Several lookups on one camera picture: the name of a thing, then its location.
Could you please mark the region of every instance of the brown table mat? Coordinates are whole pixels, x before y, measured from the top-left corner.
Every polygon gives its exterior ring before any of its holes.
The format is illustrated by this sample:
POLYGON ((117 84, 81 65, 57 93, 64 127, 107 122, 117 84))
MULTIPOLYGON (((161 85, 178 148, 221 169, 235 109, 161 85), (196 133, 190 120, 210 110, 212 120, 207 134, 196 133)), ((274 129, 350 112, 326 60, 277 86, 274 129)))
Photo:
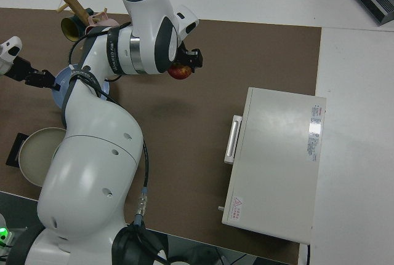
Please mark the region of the brown table mat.
MULTIPOLYGON (((21 57, 56 75, 72 42, 61 30, 68 12, 0 9, 0 41, 22 39, 21 57)), ((127 15, 111 15, 123 23, 127 15)), ((248 87, 315 94, 320 28, 201 20, 187 38, 204 66, 186 80, 163 75, 124 76, 110 87, 138 121, 147 141, 151 173, 148 228, 297 264, 299 244, 221 223, 231 166, 223 158, 234 114, 243 113, 248 87)), ((0 190, 37 199, 19 169, 5 165, 18 132, 62 127, 49 89, 0 78, 0 190)), ((143 182, 143 159, 126 200, 133 219, 143 182)))

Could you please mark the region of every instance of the warning label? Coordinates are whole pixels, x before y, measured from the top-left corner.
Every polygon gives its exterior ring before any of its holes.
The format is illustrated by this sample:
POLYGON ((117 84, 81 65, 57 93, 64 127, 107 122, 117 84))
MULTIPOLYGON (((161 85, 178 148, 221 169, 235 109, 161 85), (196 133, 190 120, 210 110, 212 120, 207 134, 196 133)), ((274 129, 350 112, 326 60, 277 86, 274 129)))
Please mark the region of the warning label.
POLYGON ((232 202, 233 202, 233 204, 231 205, 230 219, 235 220, 235 221, 239 221, 239 218, 241 217, 243 199, 241 197, 234 196, 232 202))
POLYGON ((322 107, 315 105, 312 107, 311 118, 309 123, 309 137, 307 147, 307 159, 316 162, 319 154, 320 136, 321 136, 321 112, 322 107))

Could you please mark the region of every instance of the tabletop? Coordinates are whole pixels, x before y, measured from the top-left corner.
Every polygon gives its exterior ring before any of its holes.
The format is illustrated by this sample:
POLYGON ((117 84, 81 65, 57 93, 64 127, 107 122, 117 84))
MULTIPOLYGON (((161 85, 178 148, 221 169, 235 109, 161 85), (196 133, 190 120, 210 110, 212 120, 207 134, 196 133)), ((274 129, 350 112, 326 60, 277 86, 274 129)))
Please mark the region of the tabletop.
MULTIPOLYGON (((124 12, 120 0, 80 0, 124 12)), ((316 95, 327 98, 312 264, 387 264, 394 242, 390 181, 394 23, 378 26, 356 0, 172 0, 202 19, 323 27, 316 95)), ((0 0, 56 9, 60 0, 0 0)))

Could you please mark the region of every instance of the apple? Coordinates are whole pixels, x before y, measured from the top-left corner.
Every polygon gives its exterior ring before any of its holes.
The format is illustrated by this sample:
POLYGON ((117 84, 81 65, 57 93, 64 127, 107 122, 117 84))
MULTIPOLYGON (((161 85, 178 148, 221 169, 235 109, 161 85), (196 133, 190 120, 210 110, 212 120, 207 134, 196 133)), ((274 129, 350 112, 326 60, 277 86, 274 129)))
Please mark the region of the apple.
POLYGON ((180 63, 173 63, 168 69, 168 73, 174 79, 185 79, 191 75, 191 68, 180 63))

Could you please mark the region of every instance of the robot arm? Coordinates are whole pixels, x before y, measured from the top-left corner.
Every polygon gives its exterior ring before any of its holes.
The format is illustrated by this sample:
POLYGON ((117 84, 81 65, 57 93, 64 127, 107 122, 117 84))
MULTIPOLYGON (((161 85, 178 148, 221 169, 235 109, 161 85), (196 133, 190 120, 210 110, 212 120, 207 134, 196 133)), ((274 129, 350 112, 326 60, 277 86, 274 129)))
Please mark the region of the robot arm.
POLYGON ((26 85, 59 91, 60 86, 48 70, 38 71, 31 67, 29 61, 18 56, 21 49, 22 42, 17 36, 0 45, 0 75, 19 82, 25 81, 26 85))
MULTIPOLYGON (((124 220, 125 199, 142 154, 142 131, 125 109, 97 98, 97 89, 115 75, 163 73, 174 62, 194 69, 203 59, 198 49, 189 52, 183 43, 198 24, 186 7, 174 11, 169 0, 123 2, 133 25, 92 28, 71 74, 62 106, 65 139, 38 202, 45 230, 32 244, 26 264, 141 264, 144 249, 153 245, 141 219, 131 228, 124 220)), ((5 53, 3 74, 22 67, 15 65, 18 51, 5 53)), ((24 67, 27 76, 37 73, 30 64, 24 67)), ((137 214, 142 216, 144 209, 137 214)), ((154 249, 148 254, 150 264, 169 264, 164 251, 154 249)))

